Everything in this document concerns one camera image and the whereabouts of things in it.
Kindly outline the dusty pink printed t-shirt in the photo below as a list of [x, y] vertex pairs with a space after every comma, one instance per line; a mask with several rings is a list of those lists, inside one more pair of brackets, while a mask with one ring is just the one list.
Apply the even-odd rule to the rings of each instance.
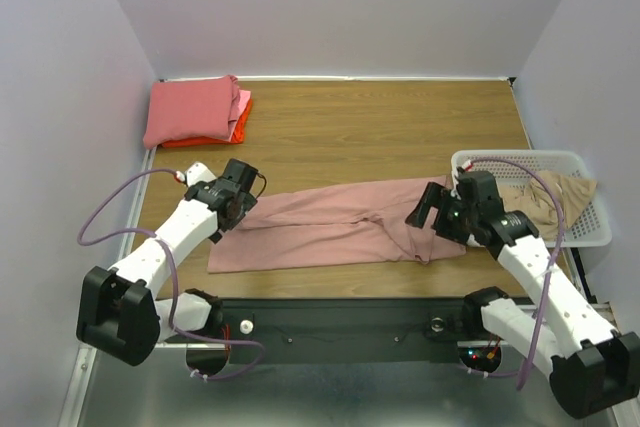
[[238, 273], [434, 260], [464, 246], [405, 222], [428, 184], [399, 179], [334, 185], [261, 198], [210, 249], [207, 271]]

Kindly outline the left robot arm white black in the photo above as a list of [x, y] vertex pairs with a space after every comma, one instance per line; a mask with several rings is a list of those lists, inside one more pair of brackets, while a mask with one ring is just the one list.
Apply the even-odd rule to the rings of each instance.
[[244, 219], [258, 201], [253, 185], [264, 175], [238, 159], [229, 160], [221, 175], [200, 162], [168, 173], [184, 186], [183, 198], [156, 230], [123, 229], [144, 241], [112, 266], [95, 266], [85, 275], [77, 339], [131, 366], [175, 335], [221, 345], [227, 353], [255, 347], [263, 354], [256, 341], [231, 339], [219, 300], [199, 290], [181, 291], [178, 267], [202, 242], [219, 242]]

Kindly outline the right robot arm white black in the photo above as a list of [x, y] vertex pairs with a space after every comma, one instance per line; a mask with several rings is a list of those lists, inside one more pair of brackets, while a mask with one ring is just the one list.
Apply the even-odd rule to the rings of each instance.
[[486, 248], [535, 303], [536, 313], [528, 314], [489, 287], [467, 295], [460, 313], [466, 334], [495, 334], [524, 356], [520, 383], [538, 369], [575, 419], [638, 396], [638, 335], [620, 333], [588, 303], [557, 266], [557, 252], [547, 248], [534, 223], [521, 211], [506, 210], [491, 173], [460, 167], [453, 187], [428, 183], [405, 222], [421, 228], [430, 213], [437, 236]]

